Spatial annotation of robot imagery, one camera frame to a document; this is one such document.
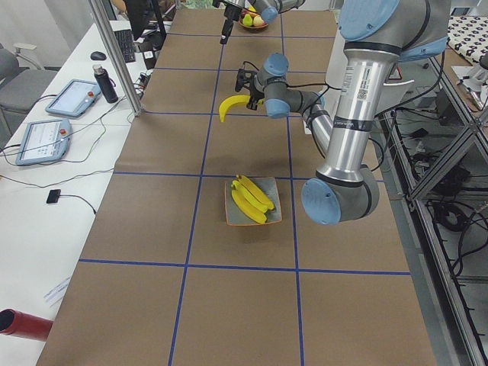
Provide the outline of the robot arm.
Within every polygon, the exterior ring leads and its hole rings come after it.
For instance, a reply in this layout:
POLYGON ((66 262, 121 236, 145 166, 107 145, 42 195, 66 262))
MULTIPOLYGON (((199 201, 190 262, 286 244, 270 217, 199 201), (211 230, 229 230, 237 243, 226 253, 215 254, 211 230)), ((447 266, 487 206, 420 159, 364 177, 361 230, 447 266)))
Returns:
POLYGON ((269 117, 300 114, 325 156, 301 194, 314 222, 357 220, 376 208, 379 189, 363 157, 384 83, 397 63, 445 49, 450 7, 448 1, 344 2, 339 32, 347 64, 334 116, 318 94, 289 89, 289 64, 280 53, 270 55, 249 83, 252 100, 263 97, 269 117))
MULTIPOLYGON (((272 22, 280 13, 289 11, 293 8, 299 8, 304 3, 304 0, 256 0, 249 1, 249 4, 254 7, 255 11, 266 22, 272 22)), ((220 4, 225 5, 224 21, 221 32, 221 44, 227 44, 228 39, 233 30, 233 25, 239 20, 242 11, 245 8, 245 1, 220 1, 213 0, 212 5, 218 8, 220 4)))

